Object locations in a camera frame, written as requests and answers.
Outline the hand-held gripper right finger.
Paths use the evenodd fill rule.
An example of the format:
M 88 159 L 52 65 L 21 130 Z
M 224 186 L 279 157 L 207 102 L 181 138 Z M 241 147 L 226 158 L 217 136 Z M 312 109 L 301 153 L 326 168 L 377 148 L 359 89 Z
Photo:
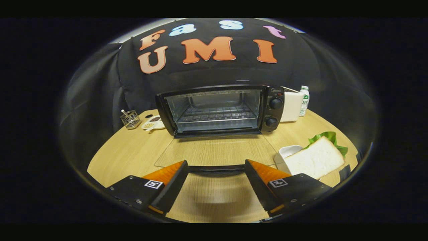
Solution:
M 245 174 L 263 209 L 271 217 L 301 212 L 332 190 L 307 174 L 287 174 L 253 160 L 245 160 Z

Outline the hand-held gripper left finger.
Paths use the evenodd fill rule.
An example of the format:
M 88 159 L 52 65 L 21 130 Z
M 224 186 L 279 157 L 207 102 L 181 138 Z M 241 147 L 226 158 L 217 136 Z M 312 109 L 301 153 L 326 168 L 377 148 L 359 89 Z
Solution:
M 129 175 L 106 191 L 138 211 L 165 215 L 172 208 L 188 173 L 188 162 L 184 160 L 143 177 Z

